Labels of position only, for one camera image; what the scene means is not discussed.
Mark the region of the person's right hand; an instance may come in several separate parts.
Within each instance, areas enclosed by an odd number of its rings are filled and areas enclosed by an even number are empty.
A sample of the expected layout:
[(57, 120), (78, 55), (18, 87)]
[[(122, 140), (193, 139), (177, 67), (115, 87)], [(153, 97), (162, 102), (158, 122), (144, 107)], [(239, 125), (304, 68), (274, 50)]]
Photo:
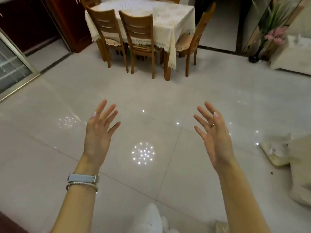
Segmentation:
[[(212, 116), (214, 112), (218, 111), (208, 101), (204, 102), (204, 106), (204, 109), (209, 111)], [(194, 114), (193, 117), (195, 120), (197, 120), (197, 114)], [(235, 161), (231, 136), (230, 134), (228, 137), (217, 136), (215, 125), (211, 129), (203, 128), (202, 130), (208, 132), (208, 140), (204, 142), (204, 146), (208, 153), (211, 164), (216, 172), (220, 172), (222, 169), (230, 166)]]

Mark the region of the cream lace tablecloth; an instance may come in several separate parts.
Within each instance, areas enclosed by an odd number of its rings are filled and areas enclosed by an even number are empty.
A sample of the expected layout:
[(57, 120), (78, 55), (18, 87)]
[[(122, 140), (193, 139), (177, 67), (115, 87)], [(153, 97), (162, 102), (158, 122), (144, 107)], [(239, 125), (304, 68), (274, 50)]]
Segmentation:
[(108, 0), (91, 8), (102, 12), (114, 10), (124, 43), (128, 44), (119, 11), (134, 17), (153, 15), (154, 47), (163, 49), (168, 56), (168, 67), (176, 70), (176, 44), (183, 34), (195, 33), (194, 6), (153, 0)]

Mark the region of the wooden slat-back chair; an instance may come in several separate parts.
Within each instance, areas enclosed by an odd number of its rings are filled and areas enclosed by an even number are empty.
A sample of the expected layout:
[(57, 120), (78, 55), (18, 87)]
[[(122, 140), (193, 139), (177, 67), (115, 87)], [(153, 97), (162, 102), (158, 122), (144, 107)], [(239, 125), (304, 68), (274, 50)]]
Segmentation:
[[(114, 9), (107, 11), (95, 11), (87, 7), (86, 10), (99, 34), (99, 40), (96, 40), (96, 42), (98, 43), (99, 50), (105, 47), (106, 50), (109, 50), (109, 48), (114, 48), (115, 50), (120, 51), (120, 54), (124, 58), (126, 72), (128, 73), (129, 67), (127, 63), (125, 43), (122, 38), (121, 30)], [(119, 41), (121, 42), (122, 46), (121, 47), (108, 46), (106, 45), (105, 38)], [(111, 67), (110, 56), (108, 57), (108, 60), (109, 63), (107, 63), (107, 65), (108, 68), (110, 68)]]
[[(119, 10), (119, 16), (125, 30), (131, 54), (131, 74), (135, 72), (135, 57), (150, 57), (152, 62), (152, 79), (155, 78), (155, 53), (157, 47), (153, 37), (153, 15), (135, 17)], [(142, 52), (133, 49), (133, 45), (148, 45), (152, 47), (152, 52)]]
[(102, 3), (102, 0), (80, 0), (84, 9), (86, 10), (87, 7), (92, 8)]
[(192, 42), (190, 43), (190, 47), (187, 50), (184, 50), (182, 52), (177, 52), (179, 57), (181, 58), (186, 57), (186, 64), (185, 64), (185, 76), (186, 77), (189, 76), (190, 58), (192, 54), (193, 54), (193, 64), (196, 65), (197, 49), (199, 46), (201, 36), (208, 22), (214, 15), (215, 9), (216, 9), (216, 2), (213, 2), (209, 10), (207, 10), (206, 12), (202, 14), (200, 21), (196, 27), (195, 33), (193, 34), (194, 37), (192, 39)]

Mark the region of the dark red wooden furniture edge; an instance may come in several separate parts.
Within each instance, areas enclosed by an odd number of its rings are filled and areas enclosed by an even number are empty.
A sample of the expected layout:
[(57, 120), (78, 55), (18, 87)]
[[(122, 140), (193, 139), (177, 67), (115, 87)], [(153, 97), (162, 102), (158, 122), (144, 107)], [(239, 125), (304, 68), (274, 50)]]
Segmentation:
[(0, 211), (0, 233), (29, 233)]

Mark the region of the person's right forearm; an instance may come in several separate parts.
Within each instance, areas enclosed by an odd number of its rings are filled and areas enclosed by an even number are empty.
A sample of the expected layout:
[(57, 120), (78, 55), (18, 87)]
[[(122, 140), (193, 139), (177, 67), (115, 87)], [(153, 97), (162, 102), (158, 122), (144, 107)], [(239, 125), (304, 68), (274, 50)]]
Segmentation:
[(214, 168), (220, 181), (230, 233), (271, 233), (236, 159), (220, 159)]

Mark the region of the mirrored partition panel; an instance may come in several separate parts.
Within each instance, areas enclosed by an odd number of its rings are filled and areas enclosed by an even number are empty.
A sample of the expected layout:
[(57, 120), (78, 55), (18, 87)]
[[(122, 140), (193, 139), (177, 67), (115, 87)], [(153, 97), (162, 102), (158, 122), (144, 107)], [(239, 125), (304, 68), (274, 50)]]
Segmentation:
[[(242, 53), (248, 57), (254, 55), (260, 46), (260, 34), (258, 23), (270, 0), (250, 0), (251, 7), (245, 17), (243, 23), (242, 36)], [(300, 12), (306, 7), (310, 0), (301, 0), (301, 3), (294, 11), (293, 15), (287, 22), (286, 26), (280, 31), (275, 31), (274, 34), (268, 37), (275, 37), (271, 42), (266, 42), (263, 50), (259, 54), (260, 60), (270, 60), (271, 56), (285, 42), (286, 31)]]

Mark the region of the person's left forearm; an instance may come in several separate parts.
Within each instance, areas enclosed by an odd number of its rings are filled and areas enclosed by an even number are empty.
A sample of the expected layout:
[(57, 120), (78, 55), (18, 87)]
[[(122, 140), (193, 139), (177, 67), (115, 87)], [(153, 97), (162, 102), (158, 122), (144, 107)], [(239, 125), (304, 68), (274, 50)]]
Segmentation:
[(95, 195), (90, 185), (71, 185), (50, 233), (91, 233)]

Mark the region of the black floor vase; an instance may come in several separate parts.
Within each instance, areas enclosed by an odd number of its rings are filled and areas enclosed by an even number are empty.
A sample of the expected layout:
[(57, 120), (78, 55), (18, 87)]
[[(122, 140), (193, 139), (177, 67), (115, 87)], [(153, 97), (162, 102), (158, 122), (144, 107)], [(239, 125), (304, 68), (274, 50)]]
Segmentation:
[(263, 46), (264, 46), (264, 42), (262, 42), (258, 48), (258, 50), (256, 51), (256, 53), (250, 57), (248, 57), (248, 62), (250, 63), (257, 63), (259, 62), (259, 54), (260, 52), (263, 50)]

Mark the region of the person's left hand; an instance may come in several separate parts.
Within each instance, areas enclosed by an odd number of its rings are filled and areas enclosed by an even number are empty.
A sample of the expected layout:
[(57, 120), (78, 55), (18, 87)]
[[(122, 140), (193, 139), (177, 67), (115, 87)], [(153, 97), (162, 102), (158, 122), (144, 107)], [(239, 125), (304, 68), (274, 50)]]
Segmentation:
[(97, 112), (97, 124), (94, 129), (88, 129), (86, 126), (86, 135), (84, 141), (83, 158), (86, 158), (87, 163), (93, 168), (100, 169), (107, 152), (110, 147), (111, 139), (108, 135), (110, 125), (103, 125), (103, 113), (107, 107), (107, 99), (99, 103), (94, 111)]

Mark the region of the light blue wrist band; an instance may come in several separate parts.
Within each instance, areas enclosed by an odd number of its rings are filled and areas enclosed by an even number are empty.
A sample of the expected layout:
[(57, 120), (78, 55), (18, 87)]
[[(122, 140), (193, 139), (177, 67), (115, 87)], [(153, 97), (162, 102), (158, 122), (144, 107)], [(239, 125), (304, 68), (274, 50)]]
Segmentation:
[(84, 174), (71, 173), (68, 176), (68, 183), (72, 183), (72, 182), (97, 184), (99, 182), (99, 176), (98, 175), (84, 175)]

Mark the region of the metal framed sliding glass door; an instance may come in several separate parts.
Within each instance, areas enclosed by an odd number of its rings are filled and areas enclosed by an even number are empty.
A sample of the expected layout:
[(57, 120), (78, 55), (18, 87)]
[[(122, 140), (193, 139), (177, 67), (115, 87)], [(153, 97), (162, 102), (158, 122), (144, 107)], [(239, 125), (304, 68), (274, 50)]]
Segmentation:
[(40, 75), (41, 73), (0, 28), (0, 102)]

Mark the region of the person's white clothing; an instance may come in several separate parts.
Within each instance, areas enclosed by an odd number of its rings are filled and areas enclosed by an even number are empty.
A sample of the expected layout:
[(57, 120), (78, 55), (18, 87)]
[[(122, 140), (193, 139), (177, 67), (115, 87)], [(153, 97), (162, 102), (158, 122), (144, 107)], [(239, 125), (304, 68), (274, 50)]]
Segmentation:
[(135, 225), (135, 233), (179, 233), (170, 228), (166, 217), (160, 216), (157, 206), (150, 203), (138, 215)]

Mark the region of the red-brown wooden door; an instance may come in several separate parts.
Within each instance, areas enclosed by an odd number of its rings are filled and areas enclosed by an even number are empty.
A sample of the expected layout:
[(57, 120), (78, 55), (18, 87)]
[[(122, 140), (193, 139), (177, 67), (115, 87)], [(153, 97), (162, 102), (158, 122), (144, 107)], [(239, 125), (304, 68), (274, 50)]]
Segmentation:
[(74, 53), (92, 43), (81, 0), (45, 0), (67, 44)]

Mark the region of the white sofa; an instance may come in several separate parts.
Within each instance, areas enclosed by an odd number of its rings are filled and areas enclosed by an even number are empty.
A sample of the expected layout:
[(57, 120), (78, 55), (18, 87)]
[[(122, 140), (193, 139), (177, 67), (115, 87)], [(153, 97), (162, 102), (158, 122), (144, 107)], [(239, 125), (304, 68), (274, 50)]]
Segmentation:
[(311, 10), (305, 8), (289, 26), (285, 43), (270, 58), (270, 69), (311, 76)]

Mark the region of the cardboard piece with plastic bag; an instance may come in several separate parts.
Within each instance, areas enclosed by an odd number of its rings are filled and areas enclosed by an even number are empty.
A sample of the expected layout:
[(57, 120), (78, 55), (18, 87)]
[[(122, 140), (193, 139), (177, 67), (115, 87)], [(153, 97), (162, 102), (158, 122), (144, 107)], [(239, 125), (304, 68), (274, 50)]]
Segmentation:
[(285, 136), (260, 142), (259, 147), (274, 167), (285, 167), (292, 161), (300, 161), (293, 153), (293, 140), (292, 133), (288, 133)]

